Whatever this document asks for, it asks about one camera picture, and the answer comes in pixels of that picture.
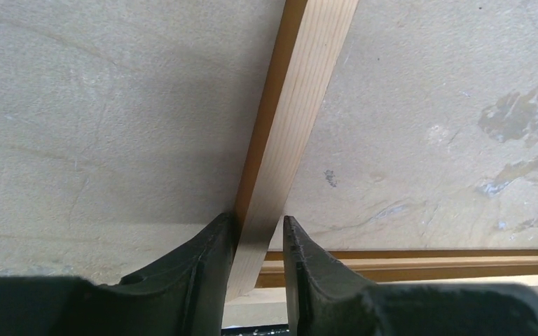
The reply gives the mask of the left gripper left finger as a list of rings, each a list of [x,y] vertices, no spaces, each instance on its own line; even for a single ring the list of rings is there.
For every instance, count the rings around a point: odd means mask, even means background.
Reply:
[[[0,335],[219,335],[234,229],[234,217],[220,214],[114,285],[0,276]]]

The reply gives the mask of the wooden picture frame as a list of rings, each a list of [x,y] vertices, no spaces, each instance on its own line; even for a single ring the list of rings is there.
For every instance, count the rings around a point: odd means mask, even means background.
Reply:
[[[228,299],[283,215],[328,250],[538,249],[538,1],[288,1]]]

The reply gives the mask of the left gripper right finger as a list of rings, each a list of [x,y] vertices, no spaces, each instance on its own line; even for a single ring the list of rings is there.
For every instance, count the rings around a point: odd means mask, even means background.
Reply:
[[[538,294],[520,284],[377,284],[283,222],[292,335],[538,335]]]

